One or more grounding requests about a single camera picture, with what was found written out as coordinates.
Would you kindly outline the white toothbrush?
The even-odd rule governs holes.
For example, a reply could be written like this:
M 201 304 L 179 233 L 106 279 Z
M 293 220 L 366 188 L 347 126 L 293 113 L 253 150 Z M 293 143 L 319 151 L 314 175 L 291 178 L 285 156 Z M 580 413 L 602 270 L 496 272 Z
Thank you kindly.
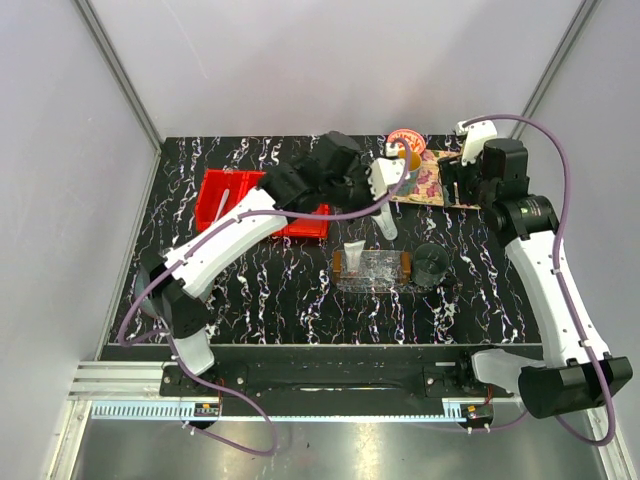
M 216 214 L 214 216 L 214 219 L 212 221 L 212 224 L 215 224 L 218 222 L 218 220 L 221 218 L 222 214 L 224 213 L 224 209 L 227 203 L 227 200 L 229 198 L 229 194 L 230 194 L 230 190 L 229 189 L 225 189 L 221 195 L 221 198 L 219 200 L 218 206 L 217 206 L 217 210 L 216 210 Z

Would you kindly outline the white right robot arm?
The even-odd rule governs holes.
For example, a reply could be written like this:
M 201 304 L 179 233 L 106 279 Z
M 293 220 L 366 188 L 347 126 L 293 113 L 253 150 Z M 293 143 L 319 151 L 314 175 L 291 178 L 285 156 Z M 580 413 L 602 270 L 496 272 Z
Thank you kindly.
M 596 331 L 573 281 L 551 202 L 529 191 L 528 151 L 519 140 L 483 143 L 474 161 L 463 155 L 438 162 L 443 195 L 480 207 L 485 223 L 515 267 L 538 325 L 543 358 L 534 361 L 498 348 L 472 354 L 459 366 L 456 387 L 476 396 L 489 384 L 518 395 L 544 419 L 601 407 L 633 377 Z

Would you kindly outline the dark grey mug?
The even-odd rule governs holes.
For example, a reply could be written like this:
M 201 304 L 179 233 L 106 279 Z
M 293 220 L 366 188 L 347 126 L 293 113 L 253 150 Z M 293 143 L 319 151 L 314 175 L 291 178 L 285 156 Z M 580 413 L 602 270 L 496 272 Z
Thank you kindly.
M 442 283 L 449 269 L 449 256 L 440 245 L 420 245 L 412 258 L 412 281 L 424 288 L 434 288 Z

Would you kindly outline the white toothpaste tube red cap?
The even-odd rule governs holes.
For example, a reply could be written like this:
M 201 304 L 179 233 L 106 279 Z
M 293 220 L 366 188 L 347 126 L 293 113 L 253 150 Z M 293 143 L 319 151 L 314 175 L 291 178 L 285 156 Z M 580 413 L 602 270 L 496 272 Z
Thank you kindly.
M 351 274 L 359 271 L 364 246 L 364 240 L 344 244 L 345 269 L 347 273 Z

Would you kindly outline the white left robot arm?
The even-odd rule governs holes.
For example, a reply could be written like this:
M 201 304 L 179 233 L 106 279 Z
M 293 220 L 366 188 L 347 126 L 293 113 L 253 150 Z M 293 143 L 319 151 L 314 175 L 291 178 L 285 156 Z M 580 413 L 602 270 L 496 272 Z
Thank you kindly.
M 185 366 L 182 384 L 193 394 L 208 394 L 217 380 L 204 305 L 215 278 L 255 244 L 285 228 L 290 222 L 286 212 L 311 214 L 326 204 L 347 214 L 373 205 L 371 169 L 362 155 L 353 138 L 328 132 L 310 151 L 269 168 L 200 235 L 143 261 L 136 287 L 150 303 L 144 311 L 167 324 Z

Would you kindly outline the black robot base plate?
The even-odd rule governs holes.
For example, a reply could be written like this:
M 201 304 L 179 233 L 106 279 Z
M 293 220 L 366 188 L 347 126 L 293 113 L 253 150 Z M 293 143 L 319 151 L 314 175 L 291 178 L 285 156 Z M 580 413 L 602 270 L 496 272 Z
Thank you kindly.
M 274 391 L 398 391 L 418 398 L 506 397 L 497 387 L 463 379 L 454 362 L 442 364 L 365 361 L 311 363 L 223 362 L 195 379 L 179 366 L 165 366 L 160 392 L 203 396 L 206 383 L 248 396 Z

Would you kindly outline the white toothpaste tube dark cap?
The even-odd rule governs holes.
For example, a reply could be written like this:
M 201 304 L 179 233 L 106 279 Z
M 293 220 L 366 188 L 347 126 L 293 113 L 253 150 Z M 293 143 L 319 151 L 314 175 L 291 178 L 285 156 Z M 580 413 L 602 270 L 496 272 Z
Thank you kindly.
M 379 212 L 372 215 L 371 218 L 386 240 L 394 241 L 398 237 L 398 230 L 388 203 L 382 205 Z

